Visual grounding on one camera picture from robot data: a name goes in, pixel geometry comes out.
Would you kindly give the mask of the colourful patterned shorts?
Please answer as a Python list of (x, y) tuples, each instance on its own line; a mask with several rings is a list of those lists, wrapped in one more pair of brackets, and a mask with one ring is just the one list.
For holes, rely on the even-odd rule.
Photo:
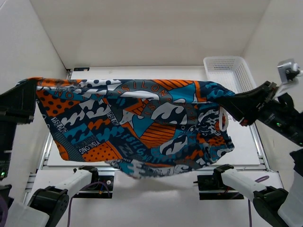
[(201, 169), (234, 150), (211, 81), (33, 78), (61, 158), (105, 162), (133, 178)]

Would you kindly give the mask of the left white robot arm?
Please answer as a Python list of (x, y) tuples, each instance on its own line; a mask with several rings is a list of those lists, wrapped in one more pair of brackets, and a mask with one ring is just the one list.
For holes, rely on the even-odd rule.
[[(0, 96), (0, 178), (7, 177), (17, 125), (29, 124), (36, 108), (36, 79), (27, 79)], [(27, 205), (9, 196), (10, 184), (0, 187), (0, 225), (2, 227), (54, 227), (83, 189), (99, 184), (98, 170), (81, 166), (56, 186), (38, 189)]]

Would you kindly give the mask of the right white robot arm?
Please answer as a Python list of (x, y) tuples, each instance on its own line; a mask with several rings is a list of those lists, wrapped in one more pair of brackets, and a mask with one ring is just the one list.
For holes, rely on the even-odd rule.
[[(294, 108), (291, 96), (275, 83), (261, 86), (231, 97), (216, 100), (242, 126), (256, 120), (278, 132), (294, 144), (303, 145), (303, 114)], [(292, 151), (294, 182), (290, 191), (265, 186), (243, 176), (231, 165), (214, 169), (213, 185), (229, 186), (253, 203), (256, 212), (273, 227), (303, 225), (303, 151)]]

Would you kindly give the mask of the white plastic basket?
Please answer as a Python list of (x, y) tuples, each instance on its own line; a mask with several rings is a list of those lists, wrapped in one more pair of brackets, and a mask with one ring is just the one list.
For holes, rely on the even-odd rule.
[(219, 83), (236, 94), (256, 88), (252, 74), (240, 56), (206, 57), (203, 63), (208, 80)]

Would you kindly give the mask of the small black label sticker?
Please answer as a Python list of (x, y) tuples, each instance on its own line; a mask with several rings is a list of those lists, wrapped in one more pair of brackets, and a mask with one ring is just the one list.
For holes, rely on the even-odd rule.
[(73, 71), (89, 71), (90, 67), (76, 67)]

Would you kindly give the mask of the right aluminium rail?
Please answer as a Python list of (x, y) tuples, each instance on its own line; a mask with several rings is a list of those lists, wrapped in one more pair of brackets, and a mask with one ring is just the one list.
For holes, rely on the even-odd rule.
[(265, 166), (265, 169), (267, 171), (270, 171), (271, 170), (270, 169), (270, 165), (269, 165), (269, 162), (268, 162), (265, 150), (264, 150), (264, 146), (263, 146), (260, 134), (258, 132), (258, 129), (257, 129), (257, 126), (256, 126), (255, 123), (253, 123), (250, 126), (250, 131), (251, 131), (252, 137), (253, 137), (253, 139), (255, 141), (256, 148), (258, 150), (258, 156), (260, 157), (260, 159), (263, 160), (263, 165)]

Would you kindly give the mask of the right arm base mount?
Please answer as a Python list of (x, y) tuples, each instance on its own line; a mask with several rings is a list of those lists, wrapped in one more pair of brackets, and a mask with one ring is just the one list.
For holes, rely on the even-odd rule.
[(199, 199), (201, 201), (211, 200), (243, 200), (244, 196), (229, 186), (218, 186), (212, 175), (198, 175), (197, 184)]

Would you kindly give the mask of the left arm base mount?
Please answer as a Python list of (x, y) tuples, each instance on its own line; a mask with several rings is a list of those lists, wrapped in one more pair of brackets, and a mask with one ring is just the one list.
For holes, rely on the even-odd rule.
[(111, 199), (114, 188), (114, 172), (113, 171), (99, 171), (99, 184), (89, 186), (86, 189), (78, 192), (75, 198), (84, 199)]

